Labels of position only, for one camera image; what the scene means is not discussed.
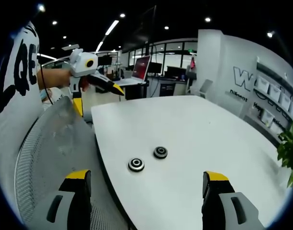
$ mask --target white table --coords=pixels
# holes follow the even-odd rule
[[[99,149],[114,190],[138,230],[202,229],[206,170],[223,173],[259,210],[264,226],[282,206],[275,147],[230,112],[197,96],[159,97],[92,107]],[[164,160],[152,152],[168,149]],[[141,172],[127,165],[145,162]]]

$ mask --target person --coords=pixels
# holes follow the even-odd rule
[[[70,71],[38,69],[39,37],[29,22],[7,37],[0,62],[0,186],[16,216],[15,163],[20,146],[43,112],[40,91],[69,86]],[[82,90],[88,87],[82,81]]]

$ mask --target computer monitor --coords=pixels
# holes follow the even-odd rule
[[[186,69],[168,66],[167,74],[171,77],[181,77],[182,75],[186,75]]]
[[[161,73],[162,64],[150,62],[147,72],[148,73]]]
[[[145,56],[138,58],[135,64],[135,68],[133,69],[132,76],[135,78],[139,78],[144,81],[147,68],[150,63],[151,56]]]
[[[109,66],[112,64],[112,57],[105,55],[103,57],[98,57],[98,65],[99,66]]]

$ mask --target laptop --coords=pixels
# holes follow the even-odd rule
[[[151,56],[138,58],[130,78],[114,81],[119,86],[144,84]]]

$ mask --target display shelf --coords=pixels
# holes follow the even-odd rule
[[[286,113],[286,115],[293,121],[293,117],[291,117],[290,113],[288,110],[286,110],[284,107],[282,107],[281,104],[279,104],[277,101],[275,101],[269,94],[265,93],[264,91],[260,90],[257,87],[254,87],[254,91],[261,93],[262,95],[264,95],[265,97],[268,98],[268,100],[272,101],[274,104],[276,104],[284,113]]]
[[[261,62],[257,62],[257,70],[273,78],[278,84],[293,95],[293,85],[291,85],[283,76],[271,70],[267,65]]]
[[[250,113],[245,115],[244,121],[248,122],[251,126],[257,129],[261,134],[263,134],[269,141],[272,142],[274,146],[279,146],[281,140],[278,135],[273,133],[269,127],[262,123],[258,117],[251,115]]]

